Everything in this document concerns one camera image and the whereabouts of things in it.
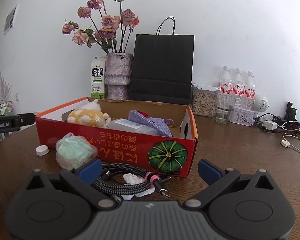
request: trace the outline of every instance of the white wall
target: white wall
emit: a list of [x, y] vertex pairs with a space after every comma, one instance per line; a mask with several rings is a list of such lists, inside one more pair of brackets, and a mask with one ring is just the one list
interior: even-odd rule
[[[12, 84], [17, 112], [41, 111], [90, 94], [90, 64], [104, 55], [98, 47], [77, 46], [63, 35], [64, 19], [91, 25], [77, 17], [87, 0], [4, 0], [0, 5], [0, 70]], [[105, 0], [109, 14], [118, 3]], [[19, 3], [15, 27], [3, 35], [3, 23]], [[194, 34], [193, 82], [216, 84], [223, 65], [253, 71], [257, 93], [269, 111], [283, 115], [293, 102], [300, 119], [300, 0], [125, 0], [140, 24], [136, 33], [155, 33], [168, 16], [176, 18], [176, 34]], [[94, 13], [95, 22], [99, 15]], [[162, 28], [169, 33], [171, 23]]]

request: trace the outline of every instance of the black paper bag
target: black paper bag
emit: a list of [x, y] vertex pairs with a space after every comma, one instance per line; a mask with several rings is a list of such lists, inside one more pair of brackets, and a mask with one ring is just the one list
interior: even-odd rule
[[[174, 22], [172, 35], [159, 35], [167, 19]], [[130, 100], [190, 103], [194, 35], [174, 35], [174, 18], [167, 19], [156, 35], [137, 34]]]

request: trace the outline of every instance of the wall picture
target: wall picture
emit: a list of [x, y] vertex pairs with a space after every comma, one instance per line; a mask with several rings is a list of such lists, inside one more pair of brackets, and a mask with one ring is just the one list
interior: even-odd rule
[[9, 30], [12, 29], [12, 27], [14, 26], [14, 21], [15, 21], [15, 15], [17, 12], [17, 7], [18, 5], [16, 5], [12, 11], [8, 14], [7, 18], [6, 18], [6, 22], [4, 24], [4, 34], [6, 34]]

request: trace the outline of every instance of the sunflower seeds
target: sunflower seeds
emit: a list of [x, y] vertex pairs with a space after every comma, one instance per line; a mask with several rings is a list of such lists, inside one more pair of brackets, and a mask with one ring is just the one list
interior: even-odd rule
[[196, 115], [213, 117], [214, 115], [214, 92], [195, 93], [192, 101], [192, 112]]

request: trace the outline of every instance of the white cable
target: white cable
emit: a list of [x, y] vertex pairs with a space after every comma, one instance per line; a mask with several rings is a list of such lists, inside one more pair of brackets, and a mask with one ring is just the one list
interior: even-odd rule
[[299, 122], [299, 121], [288, 121], [288, 122], [285, 122], [283, 125], [278, 125], [278, 126], [279, 126], [279, 127], [282, 127], [283, 130], [285, 130], [285, 131], [290, 131], [290, 132], [293, 132], [293, 131], [299, 131], [299, 130], [300, 130], [300, 128], [294, 129], [294, 130], [285, 129], [285, 128], [284, 128], [285, 124], [287, 124], [287, 123], [289, 123], [289, 122]]
[[[288, 143], [290, 143], [286, 138], [285, 138], [285, 136], [289, 136], [289, 137], [293, 137], [293, 138], [297, 138], [297, 139], [299, 139], [300, 140], [300, 137], [297, 137], [297, 136], [293, 136], [293, 135], [289, 135], [289, 134], [283, 134], [282, 135], [282, 137], [284, 138], [284, 140], [285, 141], [287, 141]], [[299, 151], [300, 152], [300, 149], [298, 149], [297, 147], [295, 147], [295, 146], [293, 146], [292, 144], [291, 144], [291, 146], [293, 147], [293, 148], [295, 148], [297, 151]]]

